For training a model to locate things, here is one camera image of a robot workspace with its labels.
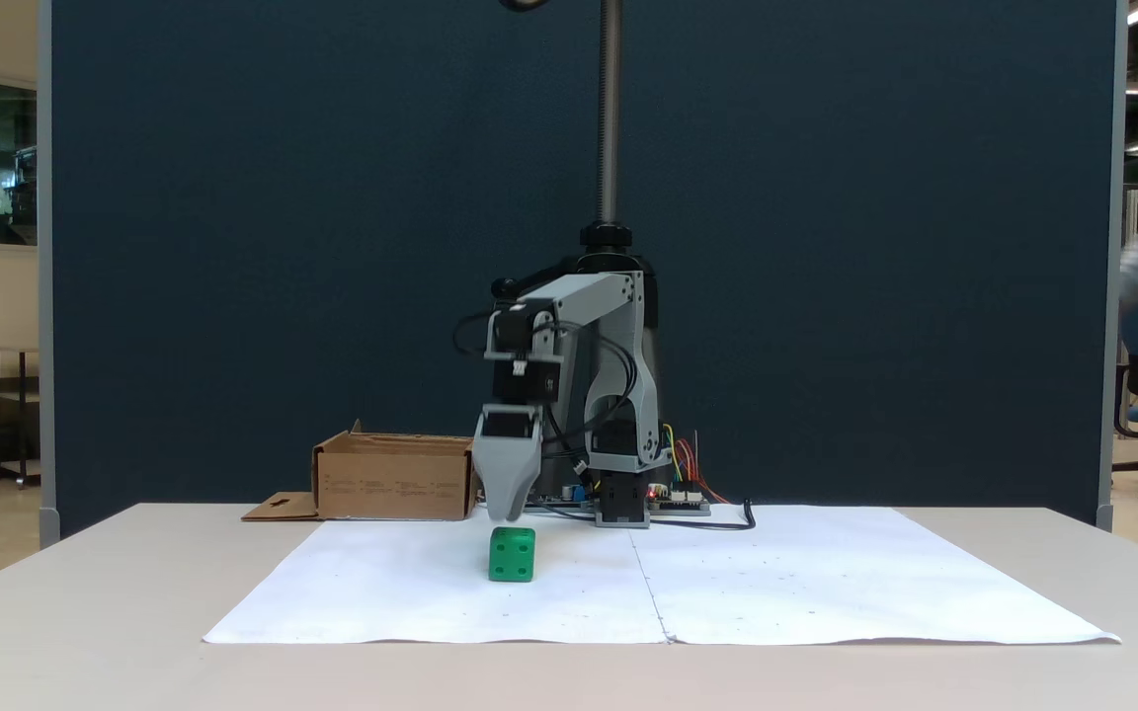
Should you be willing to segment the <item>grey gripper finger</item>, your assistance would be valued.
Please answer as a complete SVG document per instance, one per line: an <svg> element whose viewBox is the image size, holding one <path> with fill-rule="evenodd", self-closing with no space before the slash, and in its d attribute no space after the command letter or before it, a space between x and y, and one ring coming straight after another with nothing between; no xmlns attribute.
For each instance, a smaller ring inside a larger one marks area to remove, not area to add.
<svg viewBox="0 0 1138 711"><path fill-rule="evenodd" d="M518 521L541 477L541 441L475 441L471 458L486 491L489 520Z"/></svg>

